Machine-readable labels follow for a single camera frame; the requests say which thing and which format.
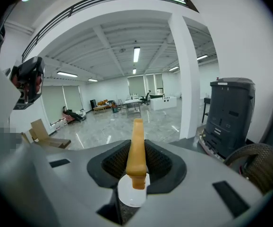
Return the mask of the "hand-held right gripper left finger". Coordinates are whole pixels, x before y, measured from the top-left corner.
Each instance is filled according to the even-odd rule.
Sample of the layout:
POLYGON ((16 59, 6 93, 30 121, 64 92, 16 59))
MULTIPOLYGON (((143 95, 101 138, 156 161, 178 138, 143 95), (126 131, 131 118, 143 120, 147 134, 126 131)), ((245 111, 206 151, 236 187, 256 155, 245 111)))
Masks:
POLYGON ((0 139, 0 195, 33 227, 111 227, 123 223, 117 184, 129 140, 71 151, 0 139))

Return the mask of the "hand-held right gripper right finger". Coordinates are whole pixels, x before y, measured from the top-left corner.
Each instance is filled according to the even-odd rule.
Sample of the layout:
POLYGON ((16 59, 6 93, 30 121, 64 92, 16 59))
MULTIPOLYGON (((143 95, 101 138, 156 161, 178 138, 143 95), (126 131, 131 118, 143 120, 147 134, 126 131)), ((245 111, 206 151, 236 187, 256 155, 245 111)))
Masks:
POLYGON ((247 227, 272 194, 202 153, 145 141, 150 175, 134 227, 247 227))

